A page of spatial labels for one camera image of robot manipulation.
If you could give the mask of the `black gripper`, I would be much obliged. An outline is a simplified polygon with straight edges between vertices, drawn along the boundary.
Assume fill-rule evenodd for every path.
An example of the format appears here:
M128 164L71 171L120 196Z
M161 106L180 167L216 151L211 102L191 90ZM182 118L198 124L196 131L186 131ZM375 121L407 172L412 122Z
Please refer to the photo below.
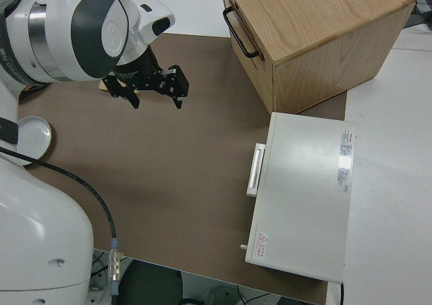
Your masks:
M103 78L103 84L113 98L127 100L133 108L139 108L140 100L136 90L153 90L159 94L171 97L177 109L182 108L182 101L188 96L189 82L181 67L173 65L168 70L162 70L150 47L147 47L137 59L117 65L115 76Z

